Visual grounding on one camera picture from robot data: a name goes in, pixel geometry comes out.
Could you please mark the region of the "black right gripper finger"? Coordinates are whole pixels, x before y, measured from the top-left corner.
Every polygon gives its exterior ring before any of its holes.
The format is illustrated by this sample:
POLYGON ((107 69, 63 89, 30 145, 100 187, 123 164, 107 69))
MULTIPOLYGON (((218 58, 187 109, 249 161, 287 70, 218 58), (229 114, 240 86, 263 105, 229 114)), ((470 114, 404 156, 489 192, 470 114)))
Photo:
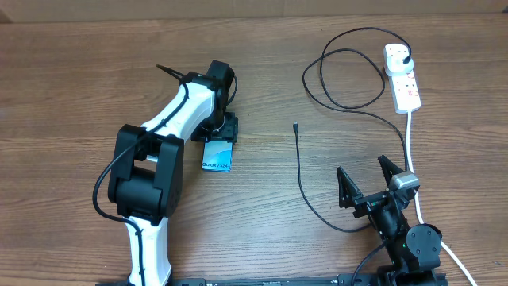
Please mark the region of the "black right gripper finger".
POLYGON ((349 208, 356 205, 355 201, 363 197, 363 193, 354 184, 347 172, 339 167, 337 169, 337 178, 339 184, 339 206, 340 208, 349 208))
POLYGON ((390 184, 391 179, 400 173, 403 173, 404 170, 394 164, 391 160, 389 160, 386 156, 381 155, 378 157, 378 162, 383 172, 384 179, 386 180, 387 185, 390 184))

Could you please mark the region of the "blue Galaxy smartphone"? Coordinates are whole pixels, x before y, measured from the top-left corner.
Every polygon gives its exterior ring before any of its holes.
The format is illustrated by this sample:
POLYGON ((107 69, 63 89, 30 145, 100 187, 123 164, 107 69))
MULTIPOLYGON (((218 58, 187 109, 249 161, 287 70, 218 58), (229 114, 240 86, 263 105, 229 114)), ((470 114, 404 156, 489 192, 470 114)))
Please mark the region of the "blue Galaxy smartphone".
POLYGON ((204 144, 202 169, 208 172, 230 172, 233 159, 233 143, 210 141, 204 144))

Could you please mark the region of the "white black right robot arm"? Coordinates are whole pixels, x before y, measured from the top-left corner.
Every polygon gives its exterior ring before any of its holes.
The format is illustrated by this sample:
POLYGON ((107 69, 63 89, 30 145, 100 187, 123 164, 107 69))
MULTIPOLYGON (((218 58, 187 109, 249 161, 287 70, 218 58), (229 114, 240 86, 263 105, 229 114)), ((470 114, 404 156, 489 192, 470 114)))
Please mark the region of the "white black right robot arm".
POLYGON ((350 285, 446 285, 445 274, 435 273, 441 265, 442 233, 427 223, 410 226, 403 210, 418 193, 417 176, 398 167, 384 155, 378 157, 387 187, 375 194, 364 195, 347 172, 339 167, 339 206, 354 209, 355 218, 366 216, 382 243, 369 253, 352 275, 339 282, 350 285), (375 273, 361 275, 360 270, 380 250, 391 260, 375 273))

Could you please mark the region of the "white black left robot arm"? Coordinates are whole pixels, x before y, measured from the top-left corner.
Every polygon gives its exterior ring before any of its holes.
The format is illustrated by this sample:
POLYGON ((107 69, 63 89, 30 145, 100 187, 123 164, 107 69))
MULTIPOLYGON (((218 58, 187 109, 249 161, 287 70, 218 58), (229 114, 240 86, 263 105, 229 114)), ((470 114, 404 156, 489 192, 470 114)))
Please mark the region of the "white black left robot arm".
POLYGON ((143 125, 120 128, 114 158, 100 176, 109 181, 116 221, 129 232, 132 268, 125 285, 171 284, 168 224, 183 190, 186 141, 237 141, 238 119, 226 109, 237 77, 227 63, 214 60, 205 74, 161 69, 179 81, 177 95, 143 125))

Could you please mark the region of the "white charger plug adapter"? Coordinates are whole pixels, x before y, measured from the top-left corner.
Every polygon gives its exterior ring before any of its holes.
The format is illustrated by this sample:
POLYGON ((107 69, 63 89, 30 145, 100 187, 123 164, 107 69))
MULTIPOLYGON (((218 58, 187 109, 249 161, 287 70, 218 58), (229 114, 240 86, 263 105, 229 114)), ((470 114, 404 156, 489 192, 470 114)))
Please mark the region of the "white charger plug adapter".
POLYGON ((389 56, 385 60, 385 72, 388 76, 405 75, 413 71, 414 61, 404 62, 404 56, 389 56))

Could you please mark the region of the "white power strip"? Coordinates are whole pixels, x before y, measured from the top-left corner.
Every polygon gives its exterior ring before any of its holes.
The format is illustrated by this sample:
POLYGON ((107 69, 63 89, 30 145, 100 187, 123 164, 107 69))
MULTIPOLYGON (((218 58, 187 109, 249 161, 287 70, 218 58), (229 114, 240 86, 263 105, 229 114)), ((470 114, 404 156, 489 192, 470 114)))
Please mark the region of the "white power strip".
MULTIPOLYGON (((409 48, 404 44, 387 44, 384 47, 383 56, 385 60, 389 56, 404 56, 406 59, 409 56, 409 48)), ((388 76, 388 79, 397 114, 414 112, 421 107, 421 98, 414 70, 405 75, 388 76)))

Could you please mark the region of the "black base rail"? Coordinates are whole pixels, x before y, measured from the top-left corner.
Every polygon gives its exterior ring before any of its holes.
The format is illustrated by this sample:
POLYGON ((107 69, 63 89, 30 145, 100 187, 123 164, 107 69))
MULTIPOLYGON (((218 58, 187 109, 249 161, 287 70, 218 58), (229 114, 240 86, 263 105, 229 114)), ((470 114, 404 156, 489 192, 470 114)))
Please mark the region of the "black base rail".
MULTIPOLYGON (((170 279, 166 285, 174 286, 374 286, 383 285, 381 282, 376 281, 376 275, 359 274, 356 276, 354 284, 352 284, 352 274, 340 274, 335 277, 325 278, 298 278, 298 279, 271 279, 271 280, 205 280, 202 278, 189 278, 189 279, 170 279)), ((409 282, 402 280, 401 284, 395 285, 448 285, 445 274, 437 275, 437 282, 409 282)), ((96 284, 100 286, 127 286, 134 285, 127 280, 96 284)))

